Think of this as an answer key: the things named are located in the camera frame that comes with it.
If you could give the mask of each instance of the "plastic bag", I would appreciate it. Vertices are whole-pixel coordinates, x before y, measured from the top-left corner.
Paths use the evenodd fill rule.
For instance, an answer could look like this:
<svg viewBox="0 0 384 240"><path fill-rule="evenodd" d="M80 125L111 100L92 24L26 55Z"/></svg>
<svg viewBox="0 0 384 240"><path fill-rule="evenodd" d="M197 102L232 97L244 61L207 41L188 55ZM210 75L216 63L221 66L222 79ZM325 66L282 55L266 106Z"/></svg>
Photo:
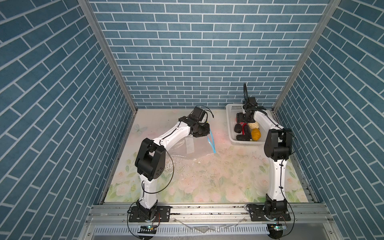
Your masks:
<svg viewBox="0 0 384 240"><path fill-rule="evenodd" d="M176 143L168 152L172 158L192 161L214 154L216 151L212 132L205 137L189 135Z"/></svg>

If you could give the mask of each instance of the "brick wall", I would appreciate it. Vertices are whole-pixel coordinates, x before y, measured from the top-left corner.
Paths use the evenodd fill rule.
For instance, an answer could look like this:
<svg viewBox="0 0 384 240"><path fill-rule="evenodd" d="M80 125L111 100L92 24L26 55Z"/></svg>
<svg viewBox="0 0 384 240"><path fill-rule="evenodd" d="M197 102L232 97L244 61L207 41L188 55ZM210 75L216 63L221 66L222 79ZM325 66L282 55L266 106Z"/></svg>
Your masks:
<svg viewBox="0 0 384 240"><path fill-rule="evenodd" d="M0 1L0 239L72 239L132 112L76 0Z"/></svg>
<svg viewBox="0 0 384 240"><path fill-rule="evenodd" d="M139 108L270 108L328 1L90 2Z"/></svg>
<svg viewBox="0 0 384 240"><path fill-rule="evenodd" d="M383 239L383 12L342 0L278 110L344 239Z"/></svg>

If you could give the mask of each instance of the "plastic basket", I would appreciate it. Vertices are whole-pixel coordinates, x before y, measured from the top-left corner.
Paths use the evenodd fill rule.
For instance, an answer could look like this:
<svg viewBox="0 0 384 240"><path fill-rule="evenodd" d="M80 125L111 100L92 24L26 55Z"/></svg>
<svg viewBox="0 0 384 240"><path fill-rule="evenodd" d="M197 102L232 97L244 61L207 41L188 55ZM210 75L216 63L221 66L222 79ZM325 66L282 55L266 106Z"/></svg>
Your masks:
<svg viewBox="0 0 384 240"><path fill-rule="evenodd" d="M265 139L269 131L269 126L260 125L261 137L257 141L237 141L236 136L239 135L234 131L236 125L236 114L243 112L242 103L231 103L225 106L227 112L227 125L228 125L228 136L229 140L233 145L243 145L243 146L261 146L265 144Z"/></svg>

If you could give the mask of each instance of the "metal grille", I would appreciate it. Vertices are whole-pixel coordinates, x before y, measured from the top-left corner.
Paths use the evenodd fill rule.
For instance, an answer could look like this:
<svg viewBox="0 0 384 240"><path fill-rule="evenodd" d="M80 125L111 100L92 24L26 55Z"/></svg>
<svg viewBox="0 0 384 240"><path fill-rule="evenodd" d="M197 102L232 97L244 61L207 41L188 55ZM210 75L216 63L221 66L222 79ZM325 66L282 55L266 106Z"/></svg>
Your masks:
<svg viewBox="0 0 384 240"><path fill-rule="evenodd" d="M204 227L208 225L189 225L190 227ZM137 235L139 226L133 225L130 230L133 234ZM215 230L208 230L202 233L194 228L188 228L183 225L167 225L164 224L157 230L156 236L158 237L182 237L182 236L197 236L197 235L254 235L254 234L269 234L266 224L241 224L232 227L215 227ZM130 235L127 226L122 225L101 225L95 228L93 235Z"/></svg>

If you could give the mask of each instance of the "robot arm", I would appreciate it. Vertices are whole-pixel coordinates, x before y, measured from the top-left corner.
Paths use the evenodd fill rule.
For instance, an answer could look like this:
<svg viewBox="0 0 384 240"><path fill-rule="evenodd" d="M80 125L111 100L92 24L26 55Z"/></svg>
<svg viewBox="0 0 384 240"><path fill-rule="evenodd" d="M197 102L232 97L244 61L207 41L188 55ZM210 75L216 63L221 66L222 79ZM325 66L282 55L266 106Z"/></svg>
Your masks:
<svg viewBox="0 0 384 240"><path fill-rule="evenodd" d="M195 107L191 114L179 118L176 125L161 136L152 140L146 138L142 141L135 161L142 184L140 199L137 203L141 219L152 220L155 216L157 179L164 171L167 149L189 134L194 137L208 135L209 123L202 122L206 113L201 108Z"/></svg>
<svg viewBox="0 0 384 240"><path fill-rule="evenodd" d="M247 86L244 83L243 112L237 114L237 122L255 122L268 129L265 139L264 153L270 162L269 190L264 204L264 215L267 219L279 218L287 212L285 199L285 167L292 154L292 131L283 128L268 116L266 109L258 106L254 97L248 97Z"/></svg>

